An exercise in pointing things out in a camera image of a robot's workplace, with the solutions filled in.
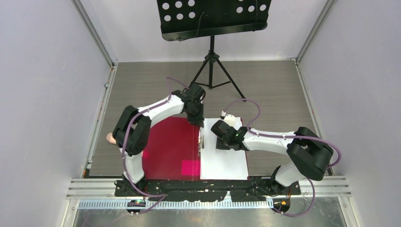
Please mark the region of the stack of white paper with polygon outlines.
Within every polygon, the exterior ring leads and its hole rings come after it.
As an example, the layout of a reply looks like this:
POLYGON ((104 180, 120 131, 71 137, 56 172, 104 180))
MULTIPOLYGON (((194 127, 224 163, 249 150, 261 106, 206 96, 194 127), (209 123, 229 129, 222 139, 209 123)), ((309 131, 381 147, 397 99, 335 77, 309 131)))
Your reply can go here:
POLYGON ((249 176, 245 151, 216 149, 217 137, 211 127, 219 118, 204 120, 205 149, 200 157, 202 180, 246 180, 249 176))

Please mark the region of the red plastic folder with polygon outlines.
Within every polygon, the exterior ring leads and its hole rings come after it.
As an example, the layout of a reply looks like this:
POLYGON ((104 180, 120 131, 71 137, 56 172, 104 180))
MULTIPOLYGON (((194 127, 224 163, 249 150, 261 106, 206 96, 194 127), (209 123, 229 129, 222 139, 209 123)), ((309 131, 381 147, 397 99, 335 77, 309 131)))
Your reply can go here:
POLYGON ((182 117, 169 117, 153 126, 142 156, 145 177, 149 180, 201 180, 199 129, 182 117))

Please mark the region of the pink plastic cylinder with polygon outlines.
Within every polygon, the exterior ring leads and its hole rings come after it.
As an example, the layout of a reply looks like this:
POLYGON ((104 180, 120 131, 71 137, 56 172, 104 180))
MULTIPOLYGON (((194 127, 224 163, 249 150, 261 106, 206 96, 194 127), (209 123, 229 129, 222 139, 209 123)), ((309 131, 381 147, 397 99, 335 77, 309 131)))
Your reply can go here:
POLYGON ((117 144, 116 139, 113 137, 113 134, 112 134, 111 132, 107 134, 106 140, 107 140, 110 144, 114 144, 114 145, 117 144))

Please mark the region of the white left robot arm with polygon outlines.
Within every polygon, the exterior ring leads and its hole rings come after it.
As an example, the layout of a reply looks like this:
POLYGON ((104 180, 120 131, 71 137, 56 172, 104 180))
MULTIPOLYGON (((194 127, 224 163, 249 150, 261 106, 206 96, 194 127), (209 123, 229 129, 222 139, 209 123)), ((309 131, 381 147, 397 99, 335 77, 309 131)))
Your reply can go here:
POLYGON ((172 91, 166 98, 153 104, 135 108, 125 107, 112 138, 120 149, 123 176, 127 190, 134 196, 145 190, 145 173, 142 167, 142 152, 147 146, 150 129, 157 123, 176 114, 185 113, 187 122, 197 127, 204 126, 205 90, 198 84, 191 84, 184 90, 172 91))

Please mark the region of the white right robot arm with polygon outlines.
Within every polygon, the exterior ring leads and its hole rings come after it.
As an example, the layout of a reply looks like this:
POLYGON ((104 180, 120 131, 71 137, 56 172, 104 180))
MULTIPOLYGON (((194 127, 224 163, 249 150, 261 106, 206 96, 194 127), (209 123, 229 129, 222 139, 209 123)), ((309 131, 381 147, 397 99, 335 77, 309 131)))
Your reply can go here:
POLYGON ((306 127, 290 132, 259 131, 242 126, 235 129, 223 120, 211 127, 220 145, 217 148, 235 151, 262 150, 283 154, 290 162, 279 166, 270 178, 270 189, 282 194, 299 180, 320 181, 330 166, 333 149, 306 127))

